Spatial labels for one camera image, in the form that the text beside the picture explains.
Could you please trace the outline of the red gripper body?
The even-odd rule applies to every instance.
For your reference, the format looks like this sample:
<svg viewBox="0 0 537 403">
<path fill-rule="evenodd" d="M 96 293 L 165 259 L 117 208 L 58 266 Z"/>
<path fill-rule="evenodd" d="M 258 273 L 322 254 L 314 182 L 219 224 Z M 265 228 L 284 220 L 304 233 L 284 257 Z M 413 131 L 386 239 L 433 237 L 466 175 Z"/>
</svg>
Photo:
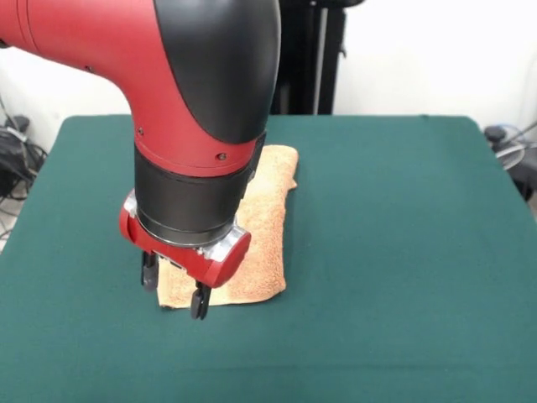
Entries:
<svg viewBox="0 0 537 403">
<path fill-rule="evenodd" d="M 188 276 L 211 287 L 218 288 L 237 272 L 248 251 L 251 234 L 236 225 L 220 241 L 205 247 L 179 247 L 152 237 L 143 229 L 134 207 L 125 205 L 119 215 L 123 237 L 146 252 L 153 252 L 183 269 Z"/>
</svg>

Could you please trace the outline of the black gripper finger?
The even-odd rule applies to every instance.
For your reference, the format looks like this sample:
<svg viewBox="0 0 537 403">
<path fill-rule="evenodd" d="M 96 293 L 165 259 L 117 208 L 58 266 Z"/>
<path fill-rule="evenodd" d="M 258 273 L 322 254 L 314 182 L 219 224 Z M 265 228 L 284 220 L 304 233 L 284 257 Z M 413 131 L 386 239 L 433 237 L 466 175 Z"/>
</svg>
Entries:
<svg viewBox="0 0 537 403">
<path fill-rule="evenodd" d="M 194 320 L 204 320 L 209 309 L 211 299 L 211 287 L 196 282 L 196 289 L 190 300 L 190 315 Z"/>
<path fill-rule="evenodd" d="M 159 256 L 142 252 L 141 285 L 147 292 L 155 291 L 159 283 Z"/>
</svg>

